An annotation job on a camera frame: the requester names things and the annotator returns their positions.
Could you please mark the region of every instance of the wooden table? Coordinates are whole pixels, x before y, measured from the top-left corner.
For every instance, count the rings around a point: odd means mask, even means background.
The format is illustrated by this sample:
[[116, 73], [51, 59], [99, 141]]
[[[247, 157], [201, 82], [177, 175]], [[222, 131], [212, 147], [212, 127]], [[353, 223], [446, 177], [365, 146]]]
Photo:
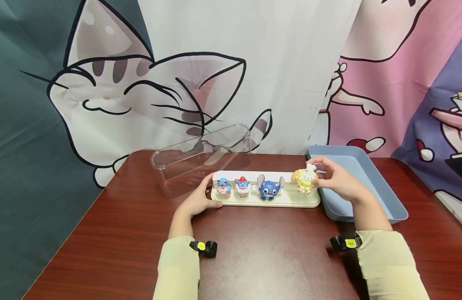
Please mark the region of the wooden table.
[[[151, 299], [156, 268], [180, 200], [162, 196], [149, 151], [133, 153], [103, 190], [25, 300]], [[294, 171], [301, 155], [252, 155], [248, 170]], [[403, 163], [373, 158], [410, 217], [394, 228], [407, 240], [433, 300], [462, 299], [462, 227]], [[366, 299], [353, 252], [329, 239], [352, 234], [322, 205], [314, 209], [225, 206], [193, 219], [199, 240], [219, 244], [201, 260], [200, 300]]]

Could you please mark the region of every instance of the beige tray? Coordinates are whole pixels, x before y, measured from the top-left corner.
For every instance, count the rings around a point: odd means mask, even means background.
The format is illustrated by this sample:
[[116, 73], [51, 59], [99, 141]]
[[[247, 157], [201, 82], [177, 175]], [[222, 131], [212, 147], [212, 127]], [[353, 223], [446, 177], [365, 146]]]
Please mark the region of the beige tray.
[[[264, 201], [260, 198], [257, 191], [257, 178], [263, 174], [266, 180], [279, 182], [279, 177], [284, 177], [284, 188], [274, 197], [272, 201]], [[291, 181], [291, 172], [259, 172], [259, 171], [218, 171], [213, 175], [213, 188], [211, 190], [211, 199], [219, 200], [224, 205], [247, 205], [247, 206], [271, 206], [279, 208], [315, 208], [320, 203], [317, 189], [312, 189], [309, 195], [297, 192], [297, 184]], [[247, 198], [238, 196], [235, 179], [241, 176], [246, 177], [251, 182], [251, 189]], [[218, 179], [226, 178], [231, 184], [231, 195], [229, 199], [224, 199], [216, 190]]]

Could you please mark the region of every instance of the yellow figurine with chef hat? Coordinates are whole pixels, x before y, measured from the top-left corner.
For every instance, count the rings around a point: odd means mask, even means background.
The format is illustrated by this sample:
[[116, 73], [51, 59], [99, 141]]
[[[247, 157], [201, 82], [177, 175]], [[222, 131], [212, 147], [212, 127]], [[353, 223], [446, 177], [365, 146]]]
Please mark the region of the yellow figurine with chef hat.
[[317, 177], [315, 170], [315, 165], [307, 164], [306, 169], [299, 169], [292, 173], [291, 181], [298, 184], [296, 190], [299, 193], [305, 192], [307, 195], [311, 193], [311, 189], [314, 187], [312, 181]]

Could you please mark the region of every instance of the blue stitch figure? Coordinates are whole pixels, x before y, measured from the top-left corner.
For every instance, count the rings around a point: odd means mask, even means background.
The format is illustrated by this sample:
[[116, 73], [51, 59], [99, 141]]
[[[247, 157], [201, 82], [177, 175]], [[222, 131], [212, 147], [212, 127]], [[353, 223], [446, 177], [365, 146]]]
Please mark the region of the blue stitch figure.
[[229, 199], [231, 195], [231, 184], [224, 177], [216, 181], [218, 182], [218, 186], [216, 187], [216, 190], [218, 190], [218, 193], [220, 193], [220, 195], [224, 199]]
[[279, 184], [272, 182], [271, 180], [266, 180], [264, 175], [261, 174], [258, 177], [258, 190], [261, 194], [261, 199], [266, 201], [272, 201], [274, 196], [284, 187], [284, 177], [279, 177]]

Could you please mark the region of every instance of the light blue storage bin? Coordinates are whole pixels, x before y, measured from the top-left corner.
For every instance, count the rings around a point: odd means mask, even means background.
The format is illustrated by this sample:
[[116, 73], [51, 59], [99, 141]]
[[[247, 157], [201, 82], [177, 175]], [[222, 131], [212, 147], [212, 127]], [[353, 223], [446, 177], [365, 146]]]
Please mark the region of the light blue storage bin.
[[[366, 152], [354, 146], [321, 146], [308, 148], [308, 158], [328, 157], [342, 165], [354, 175], [378, 198], [391, 224], [403, 221], [409, 217], [407, 210], [389, 184], [379, 173]], [[318, 189], [326, 215], [334, 221], [354, 222], [351, 203], [342, 199], [330, 189]]]

